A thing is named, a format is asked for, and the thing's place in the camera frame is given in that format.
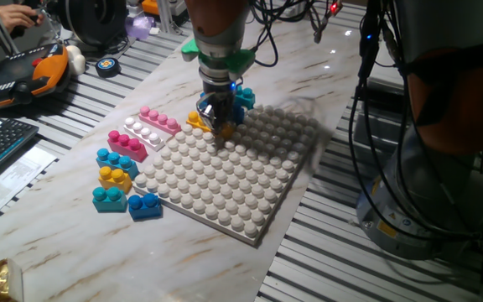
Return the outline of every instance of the white lego brick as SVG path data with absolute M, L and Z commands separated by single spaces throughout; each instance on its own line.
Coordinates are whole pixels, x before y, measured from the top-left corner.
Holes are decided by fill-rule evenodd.
M 157 133 L 153 133 L 149 128 L 144 127 L 142 123 L 136 122 L 133 117 L 129 117 L 124 121 L 124 129 L 128 134 L 138 138 L 141 143 L 144 143 L 154 151 L 159 151 L 165 147 L 165 142 Z
M 231 140 L 184 125 L 136 177 L 137 193 L 257 245 L 316 139 L 318 123 L 272 107 L 249 111 Z

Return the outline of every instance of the purple object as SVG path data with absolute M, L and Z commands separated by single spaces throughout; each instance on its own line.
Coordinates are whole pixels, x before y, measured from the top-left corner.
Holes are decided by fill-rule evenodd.
M 152 27 L 156 27 L 153 17 L 126 18 L 126 32 L 130 37 L 146 39 Z

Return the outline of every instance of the blue lego brick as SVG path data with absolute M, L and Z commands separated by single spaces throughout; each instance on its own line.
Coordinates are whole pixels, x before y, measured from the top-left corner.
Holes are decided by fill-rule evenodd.
M 104 188 L 96 188 L 92 191 L 94 198 L 92 204 L 98 211 L 102 212 L 125 212 L 127 208 L 127 199 L 122 190 L 112 187 L 109 190 Z
M 255 94 L 252 93 L 251 88 L 243 89 L 241 85 L 236 88 L 236 100 L 235 103 L 239 103 L 247 109 L 252 109 L 255 106 Z
M 139 175 L 139 169 L 137 164 L 130 159 L 129 156 L 120 156 L 117 152 L 111 152 L 106 148 L 101 148 L 96 153 L 98 157 L 96 158 L 96 162 L 100 168 L 108 166 L 112 170 L 115 169 L 122 169 L 124 172 L 130 175 L 130 179 L 134 180 L 137 175 Z
M 232 119 L 236 125 L 243 123 L 243 118 L 245 117 L 245 111 L 240 103 L 234 103 L 232 105 Z
M 162 215 L 162 206 L 159 198 L 154 194 L 146 194 L 141 197 L 133 195 L 128 200 L 130 215 L 134 221 Z

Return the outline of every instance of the yellow lego brick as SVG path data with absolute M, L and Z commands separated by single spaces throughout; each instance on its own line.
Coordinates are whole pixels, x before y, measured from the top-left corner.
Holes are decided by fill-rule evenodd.
M 204 132 L 210 131 L 210 129 L 202 122 L 202 119 L 200 119 L 199 113 L 197 113 L 197 112 L 190 112 L 190 114 L 188 114 L 188 119 L 185 122 L 188 123 L 189 125 L 191 125 L 191 127 L 193 127 L 193 128 L 202 129 L 202 131 L 204 131 Z M 221 131 L 221 136 L 224 139 L 229 139 L 229 138 L 231 138 L 231 135 L 233 133 L 234 133 L 234 128 L 231 127 L 230 125 L 226 124 L 226 125 L 224 125 L 223 130 Z
M 231 139 L 232 134 L 234 133 L 233 127 L 229 124 L 224 124 L 223 125 L 223 130 L 221 131 L 221 137 L 224 138 L 225 140 Z
M 204 132 L 210 131 L 210 129 L 202 122 L 199 117 L 199 113 L 197 112 L 190 112 L 190 114 L 188 114 L 188 119 L 185 122 L 191 125 L 193 128 L 201 128 Z
M 112 171 L 109 167 L 101 168 L 98 181 L 100 181 L 100 185 L 104 189 L 107 190 L 109 188 L 116 187 L 119 190 L 124 191 L 124 194 L 127 194 L 132 188 L 132 180 L 130 179 L 130 175 L 128 175 L 128 173 L 124 173 L 124 171 L 121 169 L 115 169 Z

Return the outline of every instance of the orange device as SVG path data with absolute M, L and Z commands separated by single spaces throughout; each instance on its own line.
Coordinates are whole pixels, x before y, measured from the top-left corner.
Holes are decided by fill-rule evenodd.
M 62 44 L 47 44 L 0 62 L 0 108 L 29 104 L 60 91 L 70 79 L 68 54 Z
M 159 15 L 158 3 L 156 2 L 156 0 L 144 0 L 141 5 L 143 6 L 143 11 Z

